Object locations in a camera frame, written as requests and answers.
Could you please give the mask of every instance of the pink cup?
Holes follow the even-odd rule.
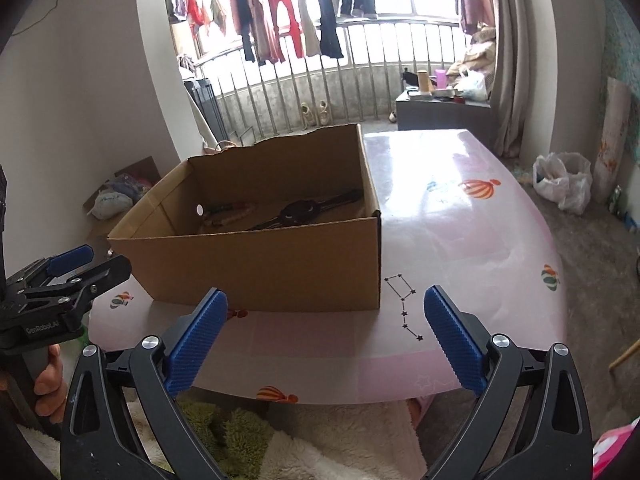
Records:
[[[444,90],[447,87],[447,71],[441,68],[436,69],[436,86],[438,90]]]

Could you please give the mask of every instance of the star print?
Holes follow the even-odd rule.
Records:
[[[407,283],[407,280],[402,277],[402,274],[396,274],[395,276],[384,278],[384,280],[386,284],[391,287],[391,290],[398,297],[398,300],[400,300],[400,303],[402,304],[402,309],[400,311],[402,313],[402,328],[407,330],[409,335],[415,337],[418,341],[424,340],[423,336],[415,333],[409,328],[409,324],[407,323],[406,319],[406,317],[409,315],[409,309],[406,307],[406,303],[404,302],[404,300],[406,300],[412,294],[416,294],[417,291],[412,288],[409,283]]]

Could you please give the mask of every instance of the curtain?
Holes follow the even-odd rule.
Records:
[[[490,104],[498,117],[497,155],[518,156],[529,100],[529,34],[524,0],[494,0],[497,9],[495,82]]]

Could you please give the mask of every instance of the white wall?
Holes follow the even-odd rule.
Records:
[[[165,174],[202,152],[164,0],[60,0],[1,54],[0,117],[9,273],[83,243],[81,206],[114,171],[151,155]]]
[[[17,27],[42,17],[55,0],[35,0]],[[82,243],[81,206],[108,176],[89,113],[66,62],[70,0],[0,55],[0,164],[8,179],[4,259],[9,274]]]
[[[580,152],[593,160],[604,48],[603,0],[525,0],[531,98],[521,160]]]
[[[199,154],[202,141],[180,81],[164,0],[72,1],[69,52],[112,171],[151,155],[165,174]]]
[[[136,0],[136,3],[146,65],[175,151],[180,160],[199,155],[202,137],[175,61],[164,0]]]
[[[546,155],[551,146],[558,89],[558,44],[551,0],[524,0],[524,4],[529,32],[530,85],[520,160],[530,166],[538,155]]]
[[[552,0],[558,44],[558,90],[552,152],[595,160],[604,50],[604,0]]]

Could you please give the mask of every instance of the table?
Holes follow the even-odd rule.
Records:
[[[382,211],[380,310],[236,312],[195,386],[308,404],[457,388],[422,312],[434,284],[521,347],[547,350],[564,339],[562,269],[548,227],[472,134],[373,133],[364,145]],[[131,278],[94,301],[89,336],[107,351],[130,348],[192,309],[152,301]]]
[[[485,146],[492,148],[498,123],[489,103],[467,100],[465,104],[437,99],[409,99],[402,92],[396,99],[398,130],[441,130],[464,128],[472,132]]]

